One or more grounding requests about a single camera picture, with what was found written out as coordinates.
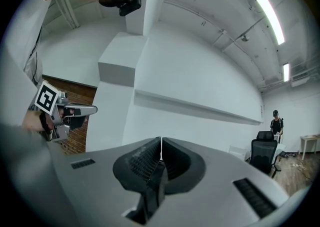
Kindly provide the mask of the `white ceiling air conditioner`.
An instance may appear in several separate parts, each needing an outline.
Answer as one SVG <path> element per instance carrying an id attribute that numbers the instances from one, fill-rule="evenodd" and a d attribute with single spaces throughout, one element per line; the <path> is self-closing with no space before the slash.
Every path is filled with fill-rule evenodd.
<path id="1" fill-rule="evenodd" d="M 309 76 L 302 77 L 302 78 L 297 78 L 297 79 L 293 79 L 292 78 L 291 81 L 290 81 L 290 84 L 294 88 L 294 87 L 306 84 L 309 81 L 309 79 L 310 79 Z"/>

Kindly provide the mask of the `small white desk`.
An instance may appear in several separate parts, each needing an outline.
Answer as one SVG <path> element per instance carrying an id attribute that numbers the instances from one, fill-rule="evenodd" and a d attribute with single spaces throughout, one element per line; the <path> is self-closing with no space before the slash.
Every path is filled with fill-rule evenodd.
<path id="1" fill-rule="evenodd" d="M 317 146 L 318 146 L 318 141 L 320 141 L 320 134 L 319 135 L 305 135 L 300 137 L 301 140 L 301 148 L 302 151 L 299 151 L 298 154 L 302 154 L 301 160 L 304 161 L 305 155 L 307 152 L 307 146 L 308 142 L 314 142 L 314 147 L 313 147 L 313 153 L 317 153 Z"/>

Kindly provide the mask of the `person's left forearm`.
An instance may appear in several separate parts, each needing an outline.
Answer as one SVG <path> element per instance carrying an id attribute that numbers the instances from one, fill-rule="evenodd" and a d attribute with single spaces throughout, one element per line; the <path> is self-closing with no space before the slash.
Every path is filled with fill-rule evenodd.
<path id="1" fill-rule="evenodd" d="M 28 110 L 22 122 L 22 128 L 31 132 L 46 132 L 50 133 L 53 129 L 51 116 L 44 111 Z"/>

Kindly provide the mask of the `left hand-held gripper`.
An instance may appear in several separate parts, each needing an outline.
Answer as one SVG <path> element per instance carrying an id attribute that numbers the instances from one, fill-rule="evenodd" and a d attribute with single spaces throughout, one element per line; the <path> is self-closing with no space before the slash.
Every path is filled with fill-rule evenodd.
<path id="1" fill-rule="evenodd" d="M 98 112 L 94 105 L 69 104 L 68 95 L 43 81 L 34 105 L 41 111 L 40 123 L 49 142 L 66 140 L 70 130 L 81 128 L 89 115 Z"/>

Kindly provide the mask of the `person's white shirt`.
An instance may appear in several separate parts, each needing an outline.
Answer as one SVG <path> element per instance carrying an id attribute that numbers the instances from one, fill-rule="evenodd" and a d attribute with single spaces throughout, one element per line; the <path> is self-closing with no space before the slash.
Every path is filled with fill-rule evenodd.
<path id="1" fill-rule="evenodd" d="M 24 0 L 10 21 L 4 40 L 9 55 L 37 87 L 42 82 L 37 51 L 50 3 L 51 0 Z"/>

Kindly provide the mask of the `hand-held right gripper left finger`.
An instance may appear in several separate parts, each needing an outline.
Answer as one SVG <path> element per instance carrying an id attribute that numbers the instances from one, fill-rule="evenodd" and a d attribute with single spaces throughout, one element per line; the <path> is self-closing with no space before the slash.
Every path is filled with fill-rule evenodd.
<path id="1" fill-rule="evenodd" d="M 49 143 L 62 190 L 58 227 L 167 227 L 160 179 L 161 139 L 65 155 Z"/>

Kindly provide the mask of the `row of ceiling light tubes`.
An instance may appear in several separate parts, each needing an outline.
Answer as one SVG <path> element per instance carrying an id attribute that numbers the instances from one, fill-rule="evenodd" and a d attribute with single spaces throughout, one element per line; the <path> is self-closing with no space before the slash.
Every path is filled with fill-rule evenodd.
<path id="1" fill-rule="evenodd" d="M 267 18 L 272 30 L 273 34 L 275 35 L 275 39 L 277 42 L 277 45 L 280 46 L 285 42 L 285 36 L 280 24 L 280 21 L 277 17 L 277 14 L 270 3 L 269 0 L 255 0 L 260 8 L 264 12 L 264 16 Z M 282 67 L 282 73 L 281 73 L 281 80 L 282 82 L 288 82 L 290 78 L 290 65 L 289 63 L 285 63 L 284 66 Z"/>

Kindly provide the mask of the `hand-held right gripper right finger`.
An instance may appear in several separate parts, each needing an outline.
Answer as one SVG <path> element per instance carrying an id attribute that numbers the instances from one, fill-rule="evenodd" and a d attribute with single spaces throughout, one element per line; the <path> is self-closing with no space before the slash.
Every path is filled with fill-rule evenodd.
<path id="1" fill-rule="evenodd" d="M 220 150 L 178 139 L 162 140 L 190 157 L 187 172 L 171 180 L 149 227 L 278 226 L 287 193 L 268 175 Z"/>

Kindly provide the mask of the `white cloth-covered bench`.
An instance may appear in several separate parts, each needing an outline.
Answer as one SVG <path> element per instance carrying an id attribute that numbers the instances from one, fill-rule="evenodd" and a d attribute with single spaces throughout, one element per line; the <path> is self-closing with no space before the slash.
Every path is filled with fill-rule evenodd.
<path id="1" fill-rule="evenodd" d="M 284 152 L 285 150 L 286 150 L 286 145 L 282 143 L 278 143 L 274 153 L 274 158 L 277 157 L 280 153 Z"/>

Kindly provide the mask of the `black mesh office chair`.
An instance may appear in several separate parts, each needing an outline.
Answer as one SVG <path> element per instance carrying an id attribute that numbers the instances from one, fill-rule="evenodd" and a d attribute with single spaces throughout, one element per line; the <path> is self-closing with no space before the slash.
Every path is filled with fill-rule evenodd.
<path id="1" fill-rule="evenodd" d="M 249 164 L 267 175 L 273 172 L 272 179 L 282 171 L 276 163 L 278 144 L 272 131 L 259 131 L 256 139 L 251 141 Z"/>

